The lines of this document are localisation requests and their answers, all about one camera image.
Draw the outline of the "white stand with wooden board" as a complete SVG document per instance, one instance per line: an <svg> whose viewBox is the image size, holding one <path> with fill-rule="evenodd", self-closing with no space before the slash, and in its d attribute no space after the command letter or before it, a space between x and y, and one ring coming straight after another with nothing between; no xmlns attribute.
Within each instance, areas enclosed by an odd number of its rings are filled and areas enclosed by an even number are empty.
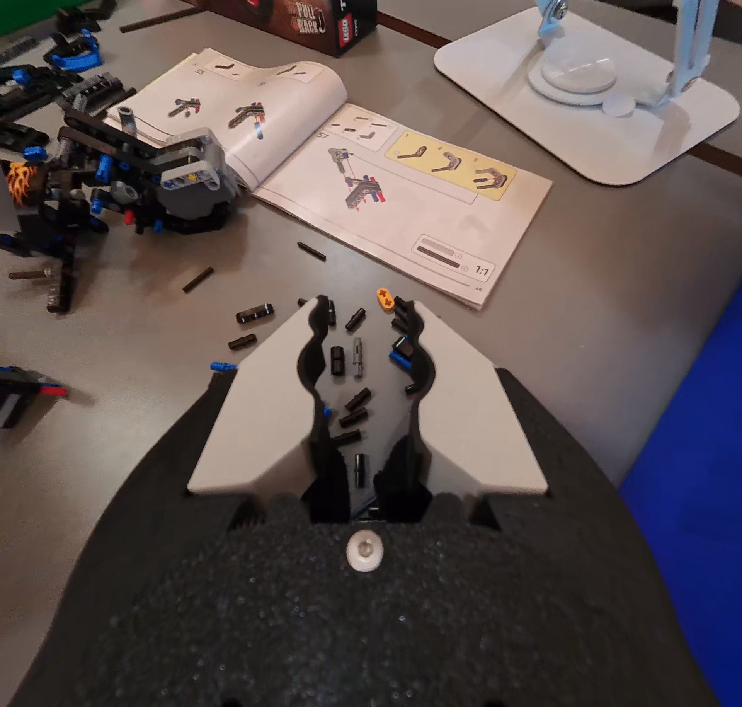
<svg viewBox="0 0 742 707"><path fill-rule="evenodd" d="M434 64L586 179L637 183L737 120L737 99L703 78L720 0L673 0L672 61L568 0L534 1L441 47Z"/></svg>

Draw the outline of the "blue plastic bin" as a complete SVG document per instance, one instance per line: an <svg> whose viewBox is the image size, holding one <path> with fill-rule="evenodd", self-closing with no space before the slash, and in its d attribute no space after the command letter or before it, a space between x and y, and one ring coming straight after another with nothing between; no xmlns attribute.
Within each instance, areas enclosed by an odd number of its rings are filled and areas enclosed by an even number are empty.
<svg viewBox="0 0 742 707"><path fill-rule="evenodd" d="M721 705L741 705L741 287L619 494Z"/></svg>

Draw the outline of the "partly built lego truck chassis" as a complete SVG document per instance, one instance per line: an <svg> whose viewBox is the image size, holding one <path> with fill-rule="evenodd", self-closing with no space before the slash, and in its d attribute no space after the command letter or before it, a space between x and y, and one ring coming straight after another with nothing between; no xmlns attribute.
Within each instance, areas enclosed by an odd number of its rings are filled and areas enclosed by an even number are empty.
<svg viewBox="0 0 742 707"><path fill-rule="evenodd" d="M45 134L2 117L2 147L24 156L23 162L2 159L19 228L2 233L2 250L58 262L39 277L50 283L47 310L62 314L69 312L75 289L78 239L109 231L104 211L121 213L138 235L148 228L211 232L226 222L238 183L209 129L193 129L156 147L139 136L143 121L135 119L133 108L119 102L112 105L119 123L106 124L103 99L134 98L134 90L124 91L108 73L65 81L56 94L34 97L31 108L51 98L64 118L50 157Z"/></svg>

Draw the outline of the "long black lego axle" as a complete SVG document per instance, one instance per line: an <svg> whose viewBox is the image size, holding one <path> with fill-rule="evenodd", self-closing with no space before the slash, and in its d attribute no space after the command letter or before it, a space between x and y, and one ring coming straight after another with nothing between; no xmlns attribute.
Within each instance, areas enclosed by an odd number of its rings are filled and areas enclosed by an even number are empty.
<svg viewBox="0 0 742 707"><path fill-rule="evenodd" d="M159 15L155 17L149 17L142 20L138 20L135 22L131 22L129 24L125 24L119 27L119 31L122 34L128 34L131 32L140 31L142 29L147 29L152 26L158 26L161 24L167 24L172 21L180 20L182 18L187 18L194 15L199 15L204 13L206 10L201 7L189 7L186 9L177 10L174 12L170 12L168 14Z"/></svg>

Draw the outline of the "black lego beam assembly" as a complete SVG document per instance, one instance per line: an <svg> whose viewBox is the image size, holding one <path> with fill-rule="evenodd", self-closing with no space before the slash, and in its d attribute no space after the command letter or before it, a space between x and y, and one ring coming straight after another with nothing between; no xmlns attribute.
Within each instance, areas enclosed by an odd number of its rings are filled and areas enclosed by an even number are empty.
<svg viewBox="0 0 742 707"><path fill-rule="evenodd" d="M68 387L19 366L1 366L1 429L13 429L37 397L68 397Z"/></svg>

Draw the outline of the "group of lego beams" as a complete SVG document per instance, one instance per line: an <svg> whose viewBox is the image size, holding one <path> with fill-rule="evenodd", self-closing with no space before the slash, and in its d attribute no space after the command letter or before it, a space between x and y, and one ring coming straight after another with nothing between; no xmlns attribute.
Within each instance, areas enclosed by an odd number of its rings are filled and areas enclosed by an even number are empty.
<svg viewBox="0 0 742 707"><path fill-rule="evenodd" d="M65 90L82 84L82 73L103 64L95 37L101 22L108 20L117 7L116 0L100 0L94 7L60 8L56 14L53 44L44 53L42 66L12 64L36 47L39 40L21 37L2 50L1 65L1 146L20 153L26 146L46 145L43 133L20 120L61 99Z"/></svg>

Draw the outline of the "open instruction booklet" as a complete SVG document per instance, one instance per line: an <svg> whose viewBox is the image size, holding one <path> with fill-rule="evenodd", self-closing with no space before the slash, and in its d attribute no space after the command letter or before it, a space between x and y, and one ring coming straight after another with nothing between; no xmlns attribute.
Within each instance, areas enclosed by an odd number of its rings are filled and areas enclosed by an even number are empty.
<svg viewBox="0 0 742 707"><path fill-rule="evenodd" d="M348 102L319 62L206 48L127 105L144 141L207 128L258 199L477 311L553 186Z"/></svg>

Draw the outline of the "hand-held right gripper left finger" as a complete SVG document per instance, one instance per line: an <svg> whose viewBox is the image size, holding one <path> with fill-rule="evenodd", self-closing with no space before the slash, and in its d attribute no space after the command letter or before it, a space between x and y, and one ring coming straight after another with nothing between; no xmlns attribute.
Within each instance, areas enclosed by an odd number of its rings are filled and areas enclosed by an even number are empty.
<svg viewBox="0 0 742 707"><path fill-rule="evenodd" d="M294 494L335 519L335 447L316 384L326 368L329 300L308 300L245 357L200 453L192 495Z"/></svg>

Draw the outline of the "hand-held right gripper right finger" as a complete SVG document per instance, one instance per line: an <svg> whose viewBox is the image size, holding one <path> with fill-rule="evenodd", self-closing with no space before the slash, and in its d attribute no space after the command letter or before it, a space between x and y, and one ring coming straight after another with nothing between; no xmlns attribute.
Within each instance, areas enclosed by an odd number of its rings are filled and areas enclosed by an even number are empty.
<svg viewBox="0 0 742 707"><path fill-rule="evenodd" d="M394 449L394 516L440 494L473 511L489 496L541 498L548 481L495 365L420 301L403 307L413 393Z"/></svg>

